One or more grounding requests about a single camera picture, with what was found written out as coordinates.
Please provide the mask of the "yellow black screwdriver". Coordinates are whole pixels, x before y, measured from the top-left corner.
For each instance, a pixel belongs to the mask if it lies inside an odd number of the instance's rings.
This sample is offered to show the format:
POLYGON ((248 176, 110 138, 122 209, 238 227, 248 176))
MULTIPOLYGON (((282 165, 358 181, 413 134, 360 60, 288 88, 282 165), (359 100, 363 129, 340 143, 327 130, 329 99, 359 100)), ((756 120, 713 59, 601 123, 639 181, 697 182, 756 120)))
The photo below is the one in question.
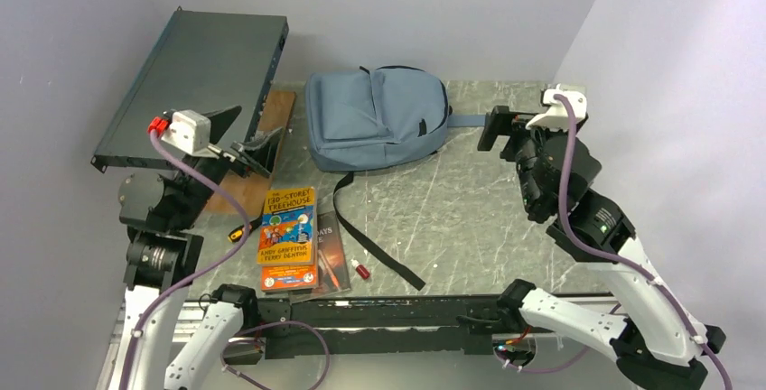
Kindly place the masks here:
POLYGON ((253 235, 255 232, 257 232, 261 225, 262 218, 251 219, 247 224, 243 224, 231 230, 227 235, 227 239, 232 244, 237 243, 246 232, 248 232, 250 235, 253 235))

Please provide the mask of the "blue backpack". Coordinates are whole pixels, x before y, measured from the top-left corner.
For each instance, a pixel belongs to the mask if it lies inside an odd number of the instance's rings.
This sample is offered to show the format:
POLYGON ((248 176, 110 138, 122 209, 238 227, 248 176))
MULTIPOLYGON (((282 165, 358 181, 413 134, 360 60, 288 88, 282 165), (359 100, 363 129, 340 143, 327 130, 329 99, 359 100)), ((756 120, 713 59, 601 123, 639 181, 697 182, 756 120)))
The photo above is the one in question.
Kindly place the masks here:
POLYGON ((335 192, 358 172, 411 163, 436 153, 449 129, 482 127, 458 115, 445 84, 414 67, 320 72, 304 85, 309 152, 323 172, 340 172, 335 192))

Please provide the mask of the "small red white bottle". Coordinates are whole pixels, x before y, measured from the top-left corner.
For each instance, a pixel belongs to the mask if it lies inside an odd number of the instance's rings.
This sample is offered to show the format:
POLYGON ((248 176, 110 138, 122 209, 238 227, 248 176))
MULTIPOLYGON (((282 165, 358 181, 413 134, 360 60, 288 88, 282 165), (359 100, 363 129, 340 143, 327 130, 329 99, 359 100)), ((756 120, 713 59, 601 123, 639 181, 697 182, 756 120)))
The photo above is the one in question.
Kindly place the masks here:
POLYGON ((353 268, 354 268, 354 271, 356 272, 356 274, 357 274, 357 275, 358 275, 358 276, 359 276, 359 277, 360 277, 362 280, 365 280, 365 281, 367 281, 367 280, 370 278, 370 272, 369 272, 369 270, 368 270, 368 269, 366 268, 366 266, 365 266, 365 265, 363 265, 363 264, 362 264, 360 261, 358 261, 357 259, 352 259, 352 260, 351 260, 351 264, 352 264, 352 266, 353 266, 353 268))

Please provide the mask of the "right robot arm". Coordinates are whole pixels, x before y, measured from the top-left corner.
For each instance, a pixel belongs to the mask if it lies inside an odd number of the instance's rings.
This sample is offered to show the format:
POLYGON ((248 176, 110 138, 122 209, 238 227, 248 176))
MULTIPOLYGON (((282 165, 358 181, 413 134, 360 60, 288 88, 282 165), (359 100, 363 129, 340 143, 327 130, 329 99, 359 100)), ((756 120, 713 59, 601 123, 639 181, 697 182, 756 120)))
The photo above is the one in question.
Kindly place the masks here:
POLYGON ((529 114, 494 107, 478 147, 513 162, 529 220, 546 224, 556 245, 594 272, 623 308, 621 316, 587 309, 517 279, 497 301, 503 328, 552 330, 598 351, 644 389, 698 389, 701 357, 717 354, 724 332, 675 307, 675 297, 648 259, 635 227, 613 201, 593 190, 601 164, 566 131, 534 127, 529 114))

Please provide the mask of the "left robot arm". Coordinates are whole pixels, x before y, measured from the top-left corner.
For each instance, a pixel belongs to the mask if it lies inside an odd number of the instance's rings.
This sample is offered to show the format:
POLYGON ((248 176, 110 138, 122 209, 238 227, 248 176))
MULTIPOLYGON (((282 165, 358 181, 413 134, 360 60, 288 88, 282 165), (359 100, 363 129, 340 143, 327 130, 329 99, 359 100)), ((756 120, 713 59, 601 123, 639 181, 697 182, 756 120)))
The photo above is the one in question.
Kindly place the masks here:
POLYGON ((125 317, 112 389, 193 389, 235 335, 261 322, 257 294, 249 287, 215 289, 201 323, 178 353, 173 337, 198 267, 203 239, 192 227, 224 177, 234 172, 268 176, 280 134, 271 131, 230 148, 219 145, 241 107, 209 113, 170 110, 155 117, 147 133, 173 175, 139 171, 121 183, 119 219, 126 227, 125 317))

